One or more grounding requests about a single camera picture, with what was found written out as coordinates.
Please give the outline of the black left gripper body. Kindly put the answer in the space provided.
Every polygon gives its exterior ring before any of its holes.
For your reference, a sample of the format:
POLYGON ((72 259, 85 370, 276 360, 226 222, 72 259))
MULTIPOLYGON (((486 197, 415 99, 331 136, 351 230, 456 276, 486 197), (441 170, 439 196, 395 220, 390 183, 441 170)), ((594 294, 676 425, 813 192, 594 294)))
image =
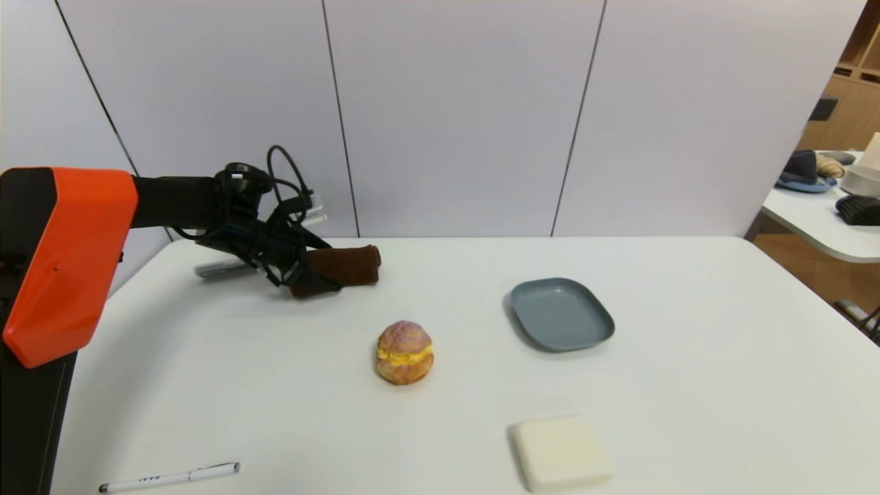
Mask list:
POLYGON ((275 286, 293 286, 304 276, 309 247, 305 230, 288 222, 227 223, 224 247, 275 286))

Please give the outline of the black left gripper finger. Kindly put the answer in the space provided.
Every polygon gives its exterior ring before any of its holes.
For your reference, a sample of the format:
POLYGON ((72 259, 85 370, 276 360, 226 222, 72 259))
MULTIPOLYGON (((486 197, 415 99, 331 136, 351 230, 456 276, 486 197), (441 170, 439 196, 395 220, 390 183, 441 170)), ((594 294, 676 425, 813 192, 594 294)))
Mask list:
POLYGON ((311 232, 309 229, 305 228, 302 223, 296 223, 296 235, 298 235, 300 241, 305 247, 313 248, 314 250, 332 250, 332 245, 327 243, 324 239, 318 237, 318 235, 311 232))
POLYGON ((311 298, 324 294, 335 294, 342 291, 342 288, 343 285, 336 280, 326 278, 316 272, 308 272, 290 287, 290 293, 293 298, 311 298))

